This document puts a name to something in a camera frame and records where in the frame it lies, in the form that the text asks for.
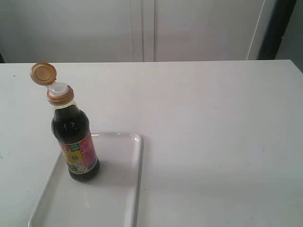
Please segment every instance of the plastic tray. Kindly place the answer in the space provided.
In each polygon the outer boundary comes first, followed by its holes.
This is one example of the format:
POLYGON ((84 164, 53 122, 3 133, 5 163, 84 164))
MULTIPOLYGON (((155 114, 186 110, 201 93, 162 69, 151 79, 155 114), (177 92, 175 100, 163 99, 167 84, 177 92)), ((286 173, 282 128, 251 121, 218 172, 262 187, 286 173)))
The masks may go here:
POLYGON ((141 142, 135 133, 92 132, 100 172, 73 180, 60 154, 34 208, 29 227, 133 227, 141 178, 141 142))

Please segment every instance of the bottle cap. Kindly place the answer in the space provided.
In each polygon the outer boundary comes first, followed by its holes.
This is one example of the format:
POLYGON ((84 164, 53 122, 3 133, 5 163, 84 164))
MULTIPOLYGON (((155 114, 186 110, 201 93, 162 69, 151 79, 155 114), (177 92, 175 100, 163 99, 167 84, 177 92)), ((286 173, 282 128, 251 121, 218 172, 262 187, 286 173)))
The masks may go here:
POLYGON ((47 99, 52 105, 65 105, 74 98, 72 88, 61 82, 56 82, 57 71, 47 62, 39 62, 31 68, 32 80, 43 86, 47 86, 47 99))
POLYGON ((47 62, 39 62, 30 70, 32 80, 43 86, 51 85, 56 81, 57 71, 54 66, 47 62))

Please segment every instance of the dark liquid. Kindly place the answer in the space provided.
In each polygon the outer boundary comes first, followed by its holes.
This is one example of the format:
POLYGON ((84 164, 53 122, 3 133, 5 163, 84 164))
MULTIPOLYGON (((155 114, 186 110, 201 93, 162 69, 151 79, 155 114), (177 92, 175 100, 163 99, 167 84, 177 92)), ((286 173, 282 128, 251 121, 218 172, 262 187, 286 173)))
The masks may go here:
MULTIPOLYGON (((86 114, 75 105, 55 110, 52 120, 52 131, 57 140, 64 144, 77 143, 83 140, 89 133, 89 119, 86 114)), ((100 162, 85 174, 70 175, 74 180, 86 182, 93 178, 100 169, 100 162)))

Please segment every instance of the tabletop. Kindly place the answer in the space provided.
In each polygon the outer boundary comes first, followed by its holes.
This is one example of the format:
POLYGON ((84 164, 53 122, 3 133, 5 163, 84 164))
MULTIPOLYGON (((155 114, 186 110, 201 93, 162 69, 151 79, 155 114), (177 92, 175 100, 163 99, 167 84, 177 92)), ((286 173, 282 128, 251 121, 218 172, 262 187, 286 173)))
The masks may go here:
MULTIPOLYGON (((0 64, 0 226, 27 226, 59 154, 33 64, 0 64)), ((291 61, 54 63, 92 131, 144 140, 138 227, 303 226, 291 61)))

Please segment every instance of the soy sauce bottle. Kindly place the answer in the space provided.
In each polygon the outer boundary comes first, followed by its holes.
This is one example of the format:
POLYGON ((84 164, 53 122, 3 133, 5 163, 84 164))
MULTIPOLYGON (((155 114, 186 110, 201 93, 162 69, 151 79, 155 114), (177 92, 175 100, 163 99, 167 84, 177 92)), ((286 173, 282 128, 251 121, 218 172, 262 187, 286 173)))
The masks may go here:
POLYGON ((100 169, 89 130, 89 119, 74 102, 72 88, 55 82, 56 69, 46 62, 31 69, 32 80, 47 86, 47 99, 54 108, 52 131, 57 138, 71 177, 80 182, 93 178, 100 169))

